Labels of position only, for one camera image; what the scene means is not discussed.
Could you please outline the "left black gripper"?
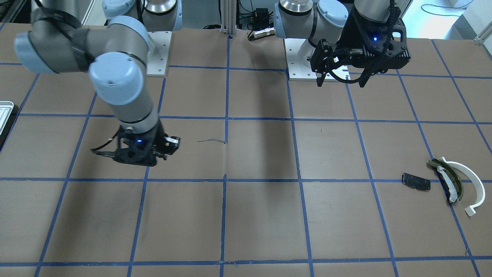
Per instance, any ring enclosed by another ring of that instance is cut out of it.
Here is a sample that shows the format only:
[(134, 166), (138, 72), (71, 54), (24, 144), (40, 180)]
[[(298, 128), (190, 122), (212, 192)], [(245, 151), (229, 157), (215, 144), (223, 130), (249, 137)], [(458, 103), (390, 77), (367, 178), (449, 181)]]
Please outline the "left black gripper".
[(328, 74), (336, 81), (349, 83), (334, 74), (342, 65), (362, 69), (361, 88), (377, 73), (403, 68), (411, 60), (406, 39), (406, 27), (399, 11), (391, 12), (383, 23), (364, 19), (360, 12), (351, 11), (341, 38), (336, 43), (320, 39), (315, 47), (310, 63), (317, 86), (323, 86)]

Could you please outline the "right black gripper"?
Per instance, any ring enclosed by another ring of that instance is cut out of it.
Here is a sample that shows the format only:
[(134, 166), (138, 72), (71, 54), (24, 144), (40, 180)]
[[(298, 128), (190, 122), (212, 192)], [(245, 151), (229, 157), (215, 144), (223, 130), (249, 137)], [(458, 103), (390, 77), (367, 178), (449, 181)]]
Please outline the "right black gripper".
[(157, 158), (167, 159), (179, 149), (181, 138), (169, 137), (162, 125), (155, 125), (145, 133), (133, 133), (118, 128), (114, 161), (122, 164), (153, 167)]

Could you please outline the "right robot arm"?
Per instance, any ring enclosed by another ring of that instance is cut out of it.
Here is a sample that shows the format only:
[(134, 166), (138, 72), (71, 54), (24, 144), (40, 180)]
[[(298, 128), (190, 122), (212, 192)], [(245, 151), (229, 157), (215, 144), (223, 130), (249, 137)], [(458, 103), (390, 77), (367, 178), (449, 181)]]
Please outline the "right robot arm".
[(91, 149), (122, 164), (153, 167), (180, 146), (165, 133), (146, 85), (155, 44), (151, 31), (182, 27), (180, 0), (104, 0), (105, 29), (85, 28), (65, 0), (35, 0), (32, 30), (17, 35), (15, 53), (35, 73), (86, 72), (118, 119), (114, 151)]

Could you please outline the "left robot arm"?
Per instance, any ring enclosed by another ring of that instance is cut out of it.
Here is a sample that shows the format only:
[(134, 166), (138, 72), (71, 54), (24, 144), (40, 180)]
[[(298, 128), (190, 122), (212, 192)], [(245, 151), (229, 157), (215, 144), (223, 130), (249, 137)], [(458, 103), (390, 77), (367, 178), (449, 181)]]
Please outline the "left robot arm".
[(280, 0), (274, 6), (277, 37), (304, 39), (307, 66), (319, 87), (327, 75), (364, 87), (370, 77), (411, 61), (406, 27), (394, 0)]

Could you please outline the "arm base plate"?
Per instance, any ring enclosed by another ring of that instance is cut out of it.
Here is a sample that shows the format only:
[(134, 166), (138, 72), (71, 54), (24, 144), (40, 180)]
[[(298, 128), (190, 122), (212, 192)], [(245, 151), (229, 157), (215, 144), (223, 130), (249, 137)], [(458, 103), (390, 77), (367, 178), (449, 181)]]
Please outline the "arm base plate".
[(171, 31), (149, 32), (150, 50), (146, 63), (148, 77), (165, 77), (171, 46)]
[(311, 70), (311, 56), (315, 48), (307, 39), (284, 39), (285, 58), (291, 81), (315, 81), (316, 73)]

